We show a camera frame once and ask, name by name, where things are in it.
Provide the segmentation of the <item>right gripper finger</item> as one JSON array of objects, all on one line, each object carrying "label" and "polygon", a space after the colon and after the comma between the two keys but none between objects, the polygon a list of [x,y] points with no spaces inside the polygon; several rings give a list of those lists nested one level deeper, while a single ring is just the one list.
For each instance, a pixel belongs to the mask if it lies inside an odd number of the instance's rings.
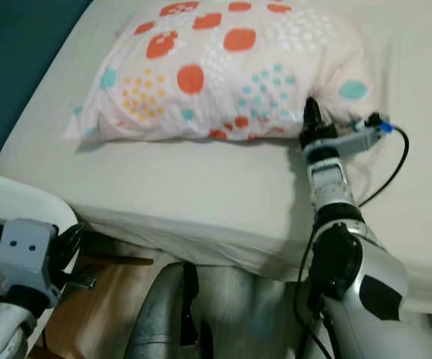
[{"label": "right gripper finger", "polygon": [[321,116],[321,109],[318,103],[311,96],[306,99],[303,109],[303,127],[302,129],[321,129],[325,122]]}]

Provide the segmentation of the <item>pink pillow with coloured dots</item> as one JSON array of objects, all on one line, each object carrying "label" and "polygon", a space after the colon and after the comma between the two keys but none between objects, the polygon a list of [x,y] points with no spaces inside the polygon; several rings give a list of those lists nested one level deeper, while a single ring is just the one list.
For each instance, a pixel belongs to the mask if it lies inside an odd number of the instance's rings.
[{"label": "pink pillow with coloured dots", "polygon": [[377,110],[351,22],[316,0],[148,4],[116,35],[64,138],[291,138],[308,99],[338,122]]}]

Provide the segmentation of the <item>grey robot left leg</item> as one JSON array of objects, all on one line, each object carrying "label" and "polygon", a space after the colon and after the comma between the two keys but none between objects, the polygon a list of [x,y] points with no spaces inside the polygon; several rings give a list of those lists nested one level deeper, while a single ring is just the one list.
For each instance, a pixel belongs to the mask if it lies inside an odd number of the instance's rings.
[{"label": "grey robot left leg", "polygon": [[123,359],[213,359],[212,329],[192,317],[199,290],[193,264],[162,268],[142,301]]}]

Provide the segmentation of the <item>bed with cream sheet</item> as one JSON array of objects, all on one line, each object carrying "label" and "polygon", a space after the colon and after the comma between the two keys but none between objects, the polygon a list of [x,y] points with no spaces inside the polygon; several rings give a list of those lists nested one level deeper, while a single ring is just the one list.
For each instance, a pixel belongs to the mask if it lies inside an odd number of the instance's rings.
[{"label": "bed with cream sheet", "polygon": [[[152,0],[93,0],[0,153],[0,175],[56,194],[101,233],[204,266],[294,280],[312,226],[296,141],[62,138],[126,21]],[[374,52],[379,109],[410,135],[393,183],[365,221],[410,277],[404,308],[432,313],[432,0],[333,0]]]}]

